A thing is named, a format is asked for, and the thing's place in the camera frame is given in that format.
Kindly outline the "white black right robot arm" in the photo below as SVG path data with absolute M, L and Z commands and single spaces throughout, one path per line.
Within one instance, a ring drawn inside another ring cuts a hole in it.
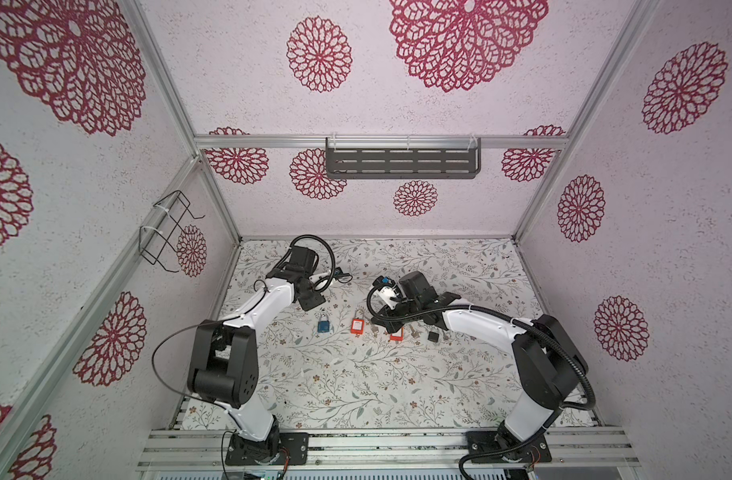
M 470 463 L 534 463 L 547 431 L 564 411 L 596 406 L 588 364 L 551 315 L 514 317 L 456 293 L 439 293 L 419 271 L 399 280 L 377 277 L 366 301 L 372 323 L 390 334 L 423 322 L 480 340 L 513 361 L 519 397 L 495 431 L 468 433 L 468 452 L 458 462 L 461 471 Z

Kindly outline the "blue padlock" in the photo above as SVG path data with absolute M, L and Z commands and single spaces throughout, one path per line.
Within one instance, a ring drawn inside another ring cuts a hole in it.
M 331 322 L 329 315 L 326 312 L 322 312 L 317 321 L 316 330 L 319 334 L 329 333 L 331 331 Z

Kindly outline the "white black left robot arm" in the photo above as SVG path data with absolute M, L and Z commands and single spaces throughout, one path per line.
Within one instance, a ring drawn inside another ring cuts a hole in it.
M 255 390 L 259 380 L 260 334 L 286 308 L 298 304 L 310 311 L 325 302 L 323 292 L 335 280 L 336 259 L 321 237 L 302 234 L 257 283 L 254 295 L 233 313 L 218 320 L 204 320 L 166 337 L 194 332 L 187 371 L 186 391 L 169 385 L 151 355 L 156 379 L 169 391 L 218 406 L 235 425 L 231 441 L 257 463 L 270 463 L 283 451 L 279 421 L 264 407 Z

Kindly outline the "red padlock with warning label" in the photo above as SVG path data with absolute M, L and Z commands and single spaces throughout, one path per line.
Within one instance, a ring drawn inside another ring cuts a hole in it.
M 362 309 L 358 309 L 352 320 L 351 320 L 351 326 L 350 326 L 350 332 L 353 335 L 362 335 L 365 330 L 365 320 L 364 320 L 364 313 Z

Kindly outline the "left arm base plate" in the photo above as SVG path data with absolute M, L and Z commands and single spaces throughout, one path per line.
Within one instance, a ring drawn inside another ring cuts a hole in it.
M 264 441 L 251 441 L 234 435 L 225 457 L 226 466 L 300 466 L 308 459 L 310 435 L 307 432 L 271 433 Z

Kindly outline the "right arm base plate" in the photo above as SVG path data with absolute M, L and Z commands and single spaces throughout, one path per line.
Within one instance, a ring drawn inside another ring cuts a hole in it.
M 473 430 L 465 433 L 472 462 L 483 463 L 549 463 L 552 454 L 541 429 L 526 440 L 518 440 L 505 430 Z

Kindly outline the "red padlock with property label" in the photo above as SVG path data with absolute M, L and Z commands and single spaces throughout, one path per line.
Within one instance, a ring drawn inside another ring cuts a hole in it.
M 401 342 L 404 339 L 404 330 L 400 329 L 395 333 L 391 333 L 389 339 L 391 341 Z

